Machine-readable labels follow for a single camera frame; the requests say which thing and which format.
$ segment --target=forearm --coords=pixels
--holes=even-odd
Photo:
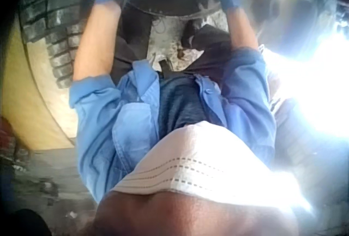
[[[250,47],[258,50],[258,41],[250,21],[241,8],[226,10],[232,48]]]
[[[229,129],[269,165],[276,125],[269,109],[266,65],[258,51],[234,51],[224,67],[221,94],[227,100],[225,110],[231,115]]]
[[[114,1],[94,5],[76,54],[74,81],[110,73],[120,15]]]

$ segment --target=person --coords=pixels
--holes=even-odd
[[[189,23],[182,44],[204,53],[181,72],[136,61],[116,36],[119,2],[95,1],[70,89],[79,173],[99,203],[83,233],[297,235],[269,178],[266,66],[239,1],[221,0],[229,34]]]

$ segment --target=tire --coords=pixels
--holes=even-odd
[[[23,42],[45,38],[59,88],[72,83],[73,61],[85,27],[84,5],[83,0],[20,0]]]

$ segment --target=blue work shirt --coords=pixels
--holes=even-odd
[[[195,75],[208,121],[218,119],[269,165],[276,127],[265,62],[258,51],[243,48],[225,66],[221,89],[208,77]],[[69,102],[79,118],[79,173],[100,202],[159,142],[159,76],[148,61],[133,62],[133,70],[117,86],[109,75],[73,82]]]

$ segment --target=face mask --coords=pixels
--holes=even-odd
[[[274,187],[271,171],[243,141],[221,126],[200,122],[168,134],[113,190],[172,191],[219,203],[286,207],[288,201]]]

